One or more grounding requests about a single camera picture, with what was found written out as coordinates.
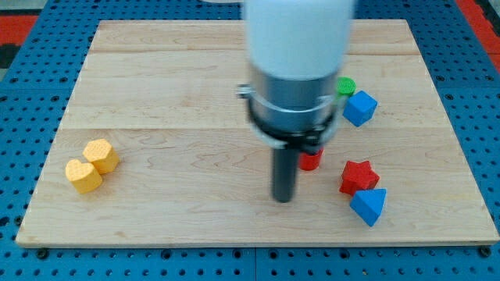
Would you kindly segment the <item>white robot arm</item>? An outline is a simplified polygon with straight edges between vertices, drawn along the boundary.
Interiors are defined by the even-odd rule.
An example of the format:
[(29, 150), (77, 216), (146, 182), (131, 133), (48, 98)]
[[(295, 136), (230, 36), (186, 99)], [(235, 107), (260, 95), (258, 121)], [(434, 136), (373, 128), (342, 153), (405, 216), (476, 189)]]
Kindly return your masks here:
[(295, 195), (298, 160), (335, 135), (345, 99), (337, 81), (354, 0), (244, 2), (250, 78), (238, 88), (255, 134), (273, 150), (273, 199)]

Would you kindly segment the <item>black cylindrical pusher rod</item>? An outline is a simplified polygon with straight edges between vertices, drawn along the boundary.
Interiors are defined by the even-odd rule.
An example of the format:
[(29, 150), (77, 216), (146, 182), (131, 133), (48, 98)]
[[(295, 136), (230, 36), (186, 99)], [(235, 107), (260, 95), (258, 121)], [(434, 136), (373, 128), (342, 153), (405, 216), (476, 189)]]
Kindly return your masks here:
[(295, 195), (299, 150), (273, 149), (271, 190), (275, 201), (286, 203)]

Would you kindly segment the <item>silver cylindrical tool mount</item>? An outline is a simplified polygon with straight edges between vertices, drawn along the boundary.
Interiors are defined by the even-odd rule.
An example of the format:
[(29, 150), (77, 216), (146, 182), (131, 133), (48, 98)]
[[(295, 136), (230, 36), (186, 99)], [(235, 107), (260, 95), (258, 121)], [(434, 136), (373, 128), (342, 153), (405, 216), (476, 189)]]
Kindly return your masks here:
[(284, 79), (249, 65), (249, 83), (237, 96), (247, 101), (255, 135), (273, 149), (317, 153), (337, 130), (337, 72), (315, 79)]

